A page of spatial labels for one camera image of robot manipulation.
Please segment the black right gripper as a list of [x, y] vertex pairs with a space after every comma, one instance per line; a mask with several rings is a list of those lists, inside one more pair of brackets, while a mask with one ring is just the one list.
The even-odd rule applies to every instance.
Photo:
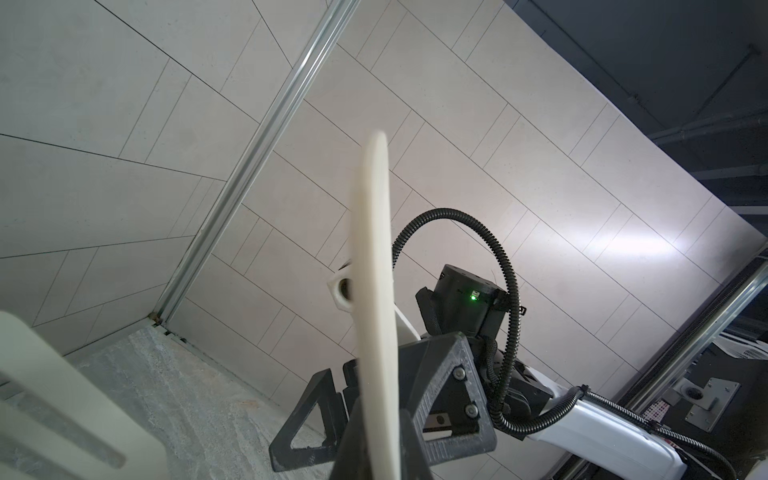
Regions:
[[[487, 400], [468, 340], [460, 333], [399, 349], [400, 453], [403, 467], [433, 467], [488, 453], [497, 446]], [[427, 440], [428, 418], [443, 414], [451, 434]], [[330, 369], [315, 373], [269, 445], [275, 472], [335, 460], [348, 422]]]

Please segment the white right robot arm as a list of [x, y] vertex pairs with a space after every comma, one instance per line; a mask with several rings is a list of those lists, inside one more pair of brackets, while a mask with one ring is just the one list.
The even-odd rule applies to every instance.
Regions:
[[[433, 466], [493, 451], [498, 430], [488, 413], [501, 355], [491, 337], [507, 293], [458, 267], [443, 268], [434, 288], [416, 295], [428, 329], [397, 353], [401, 471], [427, 479]], [[269, 448], [277, 472], [332, 463], [336, 479], [369, 479], [375, 450], [366, 439], [357, 361], [343, 367], [337, 390], [330, 370], [316, 373]], [[521, 439], [542, 441], [624, 479], [680, 479], [688, 465], [668, 431], [522, 364], [512, 370], [503, 409], [523, 422]]]

